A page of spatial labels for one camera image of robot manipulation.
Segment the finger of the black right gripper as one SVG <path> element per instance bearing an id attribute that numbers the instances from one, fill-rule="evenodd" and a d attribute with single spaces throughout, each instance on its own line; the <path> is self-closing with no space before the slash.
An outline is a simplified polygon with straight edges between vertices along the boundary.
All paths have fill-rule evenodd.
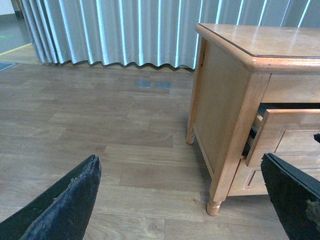
<path id="1" fill-rule="evenodd" d="M 316 142 L 320 143 L 320 133 L 314 134 L 313 138 Z"/>

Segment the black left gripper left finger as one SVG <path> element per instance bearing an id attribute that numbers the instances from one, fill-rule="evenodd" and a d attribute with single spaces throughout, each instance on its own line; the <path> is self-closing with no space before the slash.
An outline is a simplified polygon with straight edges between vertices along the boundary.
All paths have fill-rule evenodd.
<path id="1" fill-rule="evenodd" d="M 100 185 L 101 164 L 91 155 L 0 224 L 2 240 L 81 240 Z"/>

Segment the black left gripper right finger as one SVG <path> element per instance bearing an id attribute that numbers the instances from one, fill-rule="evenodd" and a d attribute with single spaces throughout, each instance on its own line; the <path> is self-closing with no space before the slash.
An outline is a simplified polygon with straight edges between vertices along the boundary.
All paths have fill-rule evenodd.
<path id="1" fill-rule="evenodd" d="M 320 238 L 320 181 L 272 153 L 261 162 L 262 176 L 290 240 Z"/>

